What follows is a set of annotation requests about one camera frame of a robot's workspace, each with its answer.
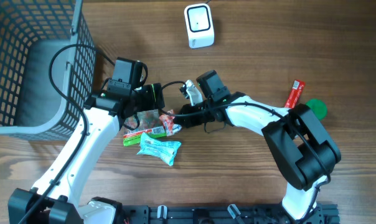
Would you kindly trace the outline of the green gummy candy bag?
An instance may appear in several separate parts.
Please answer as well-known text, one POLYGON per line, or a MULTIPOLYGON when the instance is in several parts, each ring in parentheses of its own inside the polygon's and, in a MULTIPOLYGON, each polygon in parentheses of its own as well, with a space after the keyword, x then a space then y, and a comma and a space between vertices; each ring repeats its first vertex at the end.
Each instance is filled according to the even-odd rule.
POLYGON ((143 133, 150 135, 152 138, 161 138, 166 136, 166 130, 159 119, 158 110, 138 112, 136 116, 129 117, 125 121, 125 125, 131 127, 133 130, 124 128, 124 146, 139 144, 141 141, 141 135, 143 133))

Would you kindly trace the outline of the small red white packet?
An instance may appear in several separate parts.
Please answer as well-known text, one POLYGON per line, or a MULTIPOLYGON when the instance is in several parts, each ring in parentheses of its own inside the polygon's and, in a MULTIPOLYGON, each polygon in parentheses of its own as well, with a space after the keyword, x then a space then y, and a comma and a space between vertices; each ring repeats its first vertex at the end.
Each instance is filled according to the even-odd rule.
POLYGON ((160 115, 159 119, 163 123, 164 129, 166 131, 166 136, 172 136, 178 133, 182 126, 174 123, 174 117, 167 114, 160 115))

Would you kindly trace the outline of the teal snack wrapper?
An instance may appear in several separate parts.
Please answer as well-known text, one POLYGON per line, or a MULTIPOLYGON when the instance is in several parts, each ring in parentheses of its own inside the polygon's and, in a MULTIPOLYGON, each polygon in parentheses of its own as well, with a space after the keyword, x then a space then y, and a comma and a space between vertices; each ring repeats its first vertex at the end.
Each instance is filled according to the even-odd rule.
POLYGON ((140 140, 140 150, 137 155, 147 155, 160 158, 169 166, 174 165, 174 158, 181 147, 179 141, 159 141, 143 133, 140 140))

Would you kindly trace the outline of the red snack stick packet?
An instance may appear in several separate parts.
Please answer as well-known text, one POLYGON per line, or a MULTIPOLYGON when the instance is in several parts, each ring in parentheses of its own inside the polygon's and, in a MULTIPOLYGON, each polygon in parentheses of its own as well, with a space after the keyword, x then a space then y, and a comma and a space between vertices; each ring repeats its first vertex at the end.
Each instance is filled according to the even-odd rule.
POLYGON ((297 105, 305 86, 306 86, 306 83, 304 81, 295 80, 293 82, 291 92, 284 105, 285 108, 294 108, 297 105))

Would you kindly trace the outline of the green lid jar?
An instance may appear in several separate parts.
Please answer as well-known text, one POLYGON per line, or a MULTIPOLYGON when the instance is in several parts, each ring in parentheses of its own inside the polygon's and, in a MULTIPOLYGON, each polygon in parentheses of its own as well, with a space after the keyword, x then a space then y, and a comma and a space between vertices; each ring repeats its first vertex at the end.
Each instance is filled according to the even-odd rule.
POLYGON ((306 102, 306 105, 313 111, 318 120, 323 120, 327 116, 326 104, 316 98, 313 98, 306 102))

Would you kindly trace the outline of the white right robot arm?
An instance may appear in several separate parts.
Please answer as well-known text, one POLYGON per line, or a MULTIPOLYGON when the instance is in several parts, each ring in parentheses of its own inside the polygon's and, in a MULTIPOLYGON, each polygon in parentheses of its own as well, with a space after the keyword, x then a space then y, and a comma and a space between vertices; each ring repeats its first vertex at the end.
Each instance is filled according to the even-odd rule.
POLYGON ((185 128, 214 121, 265 138, 288 183, 282 207, 293 220, 305 222, 316 208, 320 187, 331 181, 331 172, 341 161, 339 148, 312 109, 304 104, 277 108, 236 92, 220 99, 210 96, 195 106, 186 104, 174 118, 185 128))

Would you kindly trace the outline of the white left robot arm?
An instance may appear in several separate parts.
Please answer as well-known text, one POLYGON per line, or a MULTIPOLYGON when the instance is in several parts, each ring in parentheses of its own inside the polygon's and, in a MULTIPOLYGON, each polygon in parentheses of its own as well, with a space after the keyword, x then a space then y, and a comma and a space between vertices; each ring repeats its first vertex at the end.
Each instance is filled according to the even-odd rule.
POLYGON ((164 107, 160 83, 133 88, 111 80, 92 93, 70 139, 30 190, 16 189, 8 201, 10 223, 123 223, 123 205, 95 197, 79 206, 83 188, 105 147, 125 119, 164 107))

